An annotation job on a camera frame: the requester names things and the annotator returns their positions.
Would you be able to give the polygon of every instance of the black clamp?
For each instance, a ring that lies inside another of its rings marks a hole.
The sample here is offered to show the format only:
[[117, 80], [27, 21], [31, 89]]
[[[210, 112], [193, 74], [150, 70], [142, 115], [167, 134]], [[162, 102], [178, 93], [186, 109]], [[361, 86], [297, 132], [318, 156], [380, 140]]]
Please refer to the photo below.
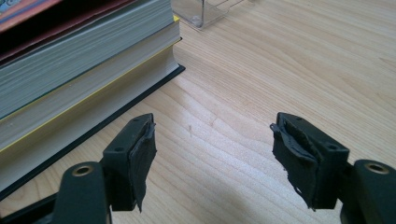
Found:
[[396, 172], [378, 161], [347, 162], [349, 149], [308, 121], [278, 113], [273, 153], [288, 180], [312, 209], [334, 209], [343, 202], [341, 221], [395, 223]]

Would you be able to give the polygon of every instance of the wooden table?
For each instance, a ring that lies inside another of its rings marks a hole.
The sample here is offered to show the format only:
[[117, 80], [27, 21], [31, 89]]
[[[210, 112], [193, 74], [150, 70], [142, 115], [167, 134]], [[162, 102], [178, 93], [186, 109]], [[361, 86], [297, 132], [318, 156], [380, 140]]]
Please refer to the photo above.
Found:
[[114, 223], [339, 223], [308, 210], [272, 154], [269, 125], [299, 115], [357, 159], [396, 167], [396, 2], [257, 0], [203, 31], [181, 23], [187, 70], [0, 202], [2, 216], [98, 161], [132, 117], [155, 116], [158, 153], [143, 213]]

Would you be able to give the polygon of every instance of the clear plastic container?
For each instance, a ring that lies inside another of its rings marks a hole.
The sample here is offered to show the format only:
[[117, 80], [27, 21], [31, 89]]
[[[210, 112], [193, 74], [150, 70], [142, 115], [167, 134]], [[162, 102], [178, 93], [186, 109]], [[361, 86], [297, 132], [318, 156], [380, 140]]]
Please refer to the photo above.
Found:
[[172, 0], [172, 9], [181, 19], [202, 29], [222, 18], [230, 7], [243, 0]]

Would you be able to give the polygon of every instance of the stack of books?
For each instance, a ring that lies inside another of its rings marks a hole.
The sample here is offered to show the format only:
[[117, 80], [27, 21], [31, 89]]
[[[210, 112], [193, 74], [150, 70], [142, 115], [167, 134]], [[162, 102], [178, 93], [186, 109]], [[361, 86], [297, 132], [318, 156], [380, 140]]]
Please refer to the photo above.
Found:
[[0, 13], [0, 200], [184, 70], [171, 0], [5, 1]]

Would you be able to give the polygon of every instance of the thick book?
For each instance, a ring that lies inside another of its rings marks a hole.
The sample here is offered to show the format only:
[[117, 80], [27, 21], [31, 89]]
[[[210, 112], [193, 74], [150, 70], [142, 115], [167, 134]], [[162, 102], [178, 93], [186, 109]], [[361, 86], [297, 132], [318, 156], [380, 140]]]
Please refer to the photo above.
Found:
[[138, 0], [0, 66], [0, 118], [173, 22], [170, 1]]
[[183, 70], [171, 45], [0, 151], [0, 200]]

